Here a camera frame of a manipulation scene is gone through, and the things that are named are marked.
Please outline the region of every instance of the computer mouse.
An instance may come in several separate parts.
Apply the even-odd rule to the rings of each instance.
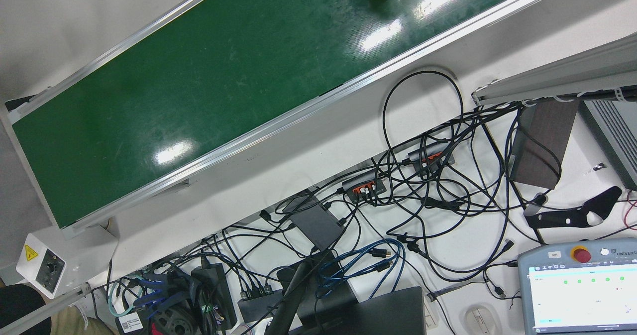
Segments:
[[[464,326],[470,335],[502,335],[500,324],[485,306],[473,306],[464,315]]]

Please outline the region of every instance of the dark cloth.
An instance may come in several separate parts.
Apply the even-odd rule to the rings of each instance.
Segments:
[[[30,312],[44,306],[37,290],[23,284],[0,288],[0,328],[11,324]],[[50,335],[51,318],[25,331],[23,335]]]

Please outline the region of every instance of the yellow warning label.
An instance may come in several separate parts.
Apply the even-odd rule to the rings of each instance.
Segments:
[[[34,251],[32,247],[27,246],[27,244],[24,245],[24,249],[27,250],[27,262],[38,256],[38,252]]]

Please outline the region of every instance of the white control box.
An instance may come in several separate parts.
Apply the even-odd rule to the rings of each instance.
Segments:
[[[29,233],[16,270],[50,299],[107,270],[117,239],[101,226],[66,240],[56,226]]]

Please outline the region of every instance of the display screen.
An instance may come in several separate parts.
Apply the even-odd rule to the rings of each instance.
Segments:
[[[537,333],[637,329],[637,260],[531,267]]]

